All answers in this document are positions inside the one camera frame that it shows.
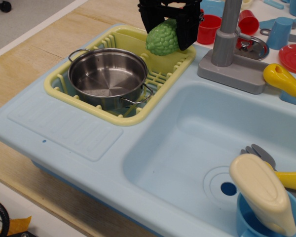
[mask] pot handle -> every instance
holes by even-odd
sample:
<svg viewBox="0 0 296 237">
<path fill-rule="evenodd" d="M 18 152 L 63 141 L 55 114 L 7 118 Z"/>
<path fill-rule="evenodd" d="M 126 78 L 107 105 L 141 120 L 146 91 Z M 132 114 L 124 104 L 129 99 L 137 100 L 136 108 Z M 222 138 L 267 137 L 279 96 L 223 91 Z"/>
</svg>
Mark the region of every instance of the pot handle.
<svg viewBox="0 0 296 237">
<path fill-rule="evenodd" d="M 143 103 L 143 102 L 146 102 L 146 101 L 152 96 L 152 94 L 153 94 L 153 90 L 152 90 L 149 86 L 147 86 L 145 83 L 143 83 L 143 86 L 145 86 L 148 90 L 150 90 L 150 94 L 149 94 L 149 96 L 148 96 L 145 100 L 138 101 L 138 102 L 134 102 L 134 101 L 131 101 L 131 100 L 125 99 L 125 98 L 123 98 L 123 97 L 121 97 L 121 99 L 122 99 L 122 100 L 125 100 L 125 101 L 127 101 L 127 102 L 130 102 L 130 103 L 132 103 L 132 104 L 135 104 L 135 105 L 140 104 L 140 103 Z"/>
<path fill-rule="evenodd" d="M 91 50 L 90 50 L 90 49 L 87 49 L 87 48 L 81 48 L 81 49 L 78 49 L 78 50 L 72 52 L 72 53 L 68 56 L 68 59 L 69 59 L 71 62 L 73 62 L 73 60 L 71 59 L 71 56 L 72 56 L 73 54 L 75 54 L 75 53 L 80 52 L 80 51 L 89 51 L 89 52 L 90 52 Z"/>
</svg>

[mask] gray floor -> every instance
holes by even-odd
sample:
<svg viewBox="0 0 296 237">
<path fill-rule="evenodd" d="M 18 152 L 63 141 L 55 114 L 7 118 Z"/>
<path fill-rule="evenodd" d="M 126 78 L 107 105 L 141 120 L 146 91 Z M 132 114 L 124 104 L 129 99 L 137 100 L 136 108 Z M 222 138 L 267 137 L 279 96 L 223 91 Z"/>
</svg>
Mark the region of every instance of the gray floor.
<svg viewBox="0 0 296 237">
<path fill-rule="evenodd" d="M 0 11 L 0 49 L 74 0 L 8 0 L 9 13 Z"/>
</svg>

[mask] black cable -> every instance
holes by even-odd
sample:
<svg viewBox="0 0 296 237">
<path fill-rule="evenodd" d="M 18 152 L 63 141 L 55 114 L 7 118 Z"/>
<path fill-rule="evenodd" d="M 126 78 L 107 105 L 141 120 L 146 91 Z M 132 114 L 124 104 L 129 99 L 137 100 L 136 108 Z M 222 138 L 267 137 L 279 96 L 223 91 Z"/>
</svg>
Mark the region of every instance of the black cable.
<svg viewBox="0 0 296 237">
<path fill-rule="evenodd" d="M 0 233 L 0 237 L 6 237 L 9 232 L 10 227 L 10 219 L 9 214 L 6 211 L 5 207 L 0 203 L 0 218 L 2 221 L 2 230 Z"/>
</svg>

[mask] dish rack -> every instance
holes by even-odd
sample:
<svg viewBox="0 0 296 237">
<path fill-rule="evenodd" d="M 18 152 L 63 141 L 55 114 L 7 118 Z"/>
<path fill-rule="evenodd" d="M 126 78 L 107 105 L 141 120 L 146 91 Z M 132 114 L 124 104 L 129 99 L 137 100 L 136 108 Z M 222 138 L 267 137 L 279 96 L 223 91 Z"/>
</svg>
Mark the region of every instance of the dish rack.
<svg viewBox="0 0 296 237">
<path fill-rule="evenodd" d="M 142 29 L 126 25 L 115 26 L 85 48 L 90 50 L 108 47 L 120 48 L 140 56 L 148 68 L 145 83 L 153 89 L 153 95 L 147 102 L 114 111 L 104 111 L 101 105 L 93 106 L 80 100 L 68 79 L 70 60 L 46 77 L 44 81 L 46 93 L 115 125 L 130 126 L 140 123 L 148 116 L 196 56 L 196 50 L 193 46 L 190 46 L 185 51 L 178 50 L 170 55 L 156 56 L 146 50 L 146 37 L 147 33 Z M 148 95 L 149 91 L 144 88 L 138 101 L 144 100 Z"/>
</svg>

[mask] stainless steel pot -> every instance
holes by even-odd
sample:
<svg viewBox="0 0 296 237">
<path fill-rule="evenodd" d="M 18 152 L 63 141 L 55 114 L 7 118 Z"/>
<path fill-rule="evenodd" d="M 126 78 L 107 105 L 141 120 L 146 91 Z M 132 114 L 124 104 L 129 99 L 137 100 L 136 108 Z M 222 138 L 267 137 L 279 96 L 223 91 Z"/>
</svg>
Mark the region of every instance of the stainless steel pot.
<svg viewBox="0 0 296 237">
<path fill-rule="evenodd" d="M 82 50 L 88 52 L 72 61 L 71 56 Z M 145 102 L 153 93 L 144 83 L 148 74 L 145 62 L 132 52 L 118 48 L 79 49 L 68 58 L 72 62 L 68 78 L 80 99 L 94 106 L 101 105 L 103 110 Z M 143 86 L 150 95 L 136 102 Z"/>
</svg>

